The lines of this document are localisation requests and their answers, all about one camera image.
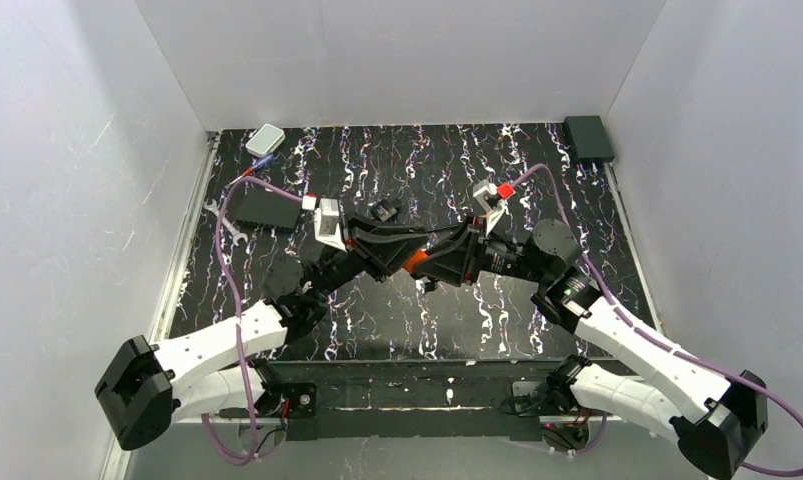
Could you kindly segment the orange padlock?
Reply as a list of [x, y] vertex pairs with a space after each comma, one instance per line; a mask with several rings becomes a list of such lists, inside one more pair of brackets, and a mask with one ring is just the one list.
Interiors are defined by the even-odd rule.
[[403, 269], [408, 272], [409, 274], [413, 275], [416, 266], [425, 260], [428, 257], [428, 254], [423, 249], [416, 250], [404, 263]]

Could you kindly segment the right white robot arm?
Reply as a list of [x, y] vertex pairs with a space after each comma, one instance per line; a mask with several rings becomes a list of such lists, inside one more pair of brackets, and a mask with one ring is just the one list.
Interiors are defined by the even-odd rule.
[[469, 219], [415, 253], [405, 268], [415, 278], [454, 286], [476, 282], [482, 271], [537, 284], [531, 301], [549, 322], [604, 349], [641, 378], [635, 382], [572, 356], [549, 377], [549, 394], [566, 406], [638, 424], [676, 444], [702, 473], [732, 478], [768, 427], [765, 382], [749, 370], [731, 375], [693, 364], [665, 337], [641, 329], [577, 268], [580, 253], [560, 220], [539, 221], [518, 243]]

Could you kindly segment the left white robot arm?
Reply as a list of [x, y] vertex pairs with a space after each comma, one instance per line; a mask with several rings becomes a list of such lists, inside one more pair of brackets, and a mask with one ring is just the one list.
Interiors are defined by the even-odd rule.
[[311, 333], [327, 298], [363, 272], [383, 281], [401, 270], [428, 240], [421, 225], [342, 220], [340, 247], [315, 260], [289, 260], [266, 275], [263, 298], [241, 313], [188, 335], [151, 343], [134, 336], [121, 344], [94, 395], [125, 451], [146, 446], [172, 423], [234, 408], [251, 412], [271, 381], [249, 367], [248, 356]]

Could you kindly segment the black padlock with keys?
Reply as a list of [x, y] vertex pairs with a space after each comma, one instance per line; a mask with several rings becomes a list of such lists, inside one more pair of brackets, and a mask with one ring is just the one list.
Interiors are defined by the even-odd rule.
[[381, 199], [369, 207], [369, 214], [375, 221], [396, 222], [402, 202], [400, 199]]

